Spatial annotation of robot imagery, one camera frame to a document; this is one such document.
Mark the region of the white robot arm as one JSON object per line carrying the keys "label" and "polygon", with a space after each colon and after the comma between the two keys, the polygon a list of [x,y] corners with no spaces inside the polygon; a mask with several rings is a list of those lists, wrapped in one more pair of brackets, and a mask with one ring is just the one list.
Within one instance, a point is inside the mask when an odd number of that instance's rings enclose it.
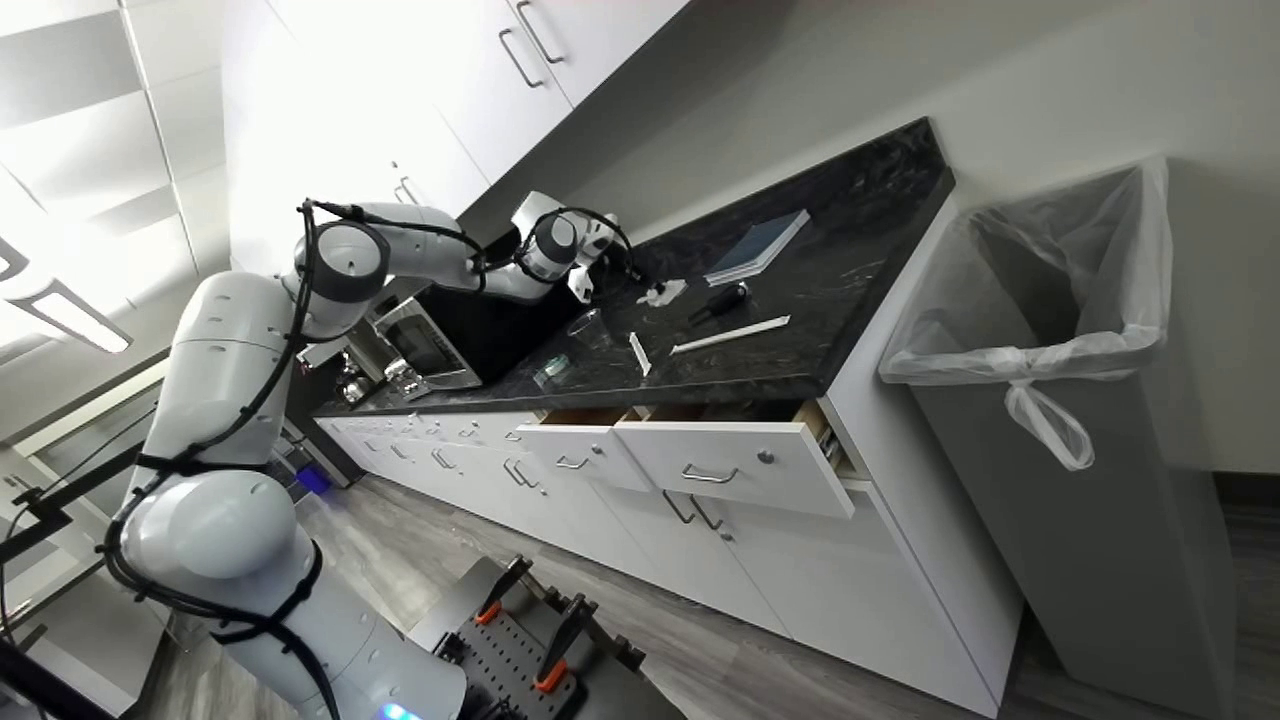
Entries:
{"label": "white robot arm", "polygon": [[410,641],[330,568],[267,475],[291,356],[355,327],[389,279],[533,303],[586,277],[615,220],[538,194],[499,263],[429,206],[307,200],[300,220],[291,271],[215,271],[192,293],[103,531],[107,576],[200,622],[300,720],[680,720],[591,605],[554,605],[525,568],[441,641]]}

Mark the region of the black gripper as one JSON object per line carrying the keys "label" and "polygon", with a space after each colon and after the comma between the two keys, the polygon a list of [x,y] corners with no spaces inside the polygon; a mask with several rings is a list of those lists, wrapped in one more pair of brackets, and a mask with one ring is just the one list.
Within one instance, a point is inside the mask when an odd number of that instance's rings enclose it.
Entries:
{"label": "black gripper", "polygon": [[606,248],[589,269],[586,269],[586,299],[589,303],[600,303],[626,287],[634,287],[646,297],[661,297],[666,293],[666,279],[661,277],[647,277],[639,271],[626,248]]}

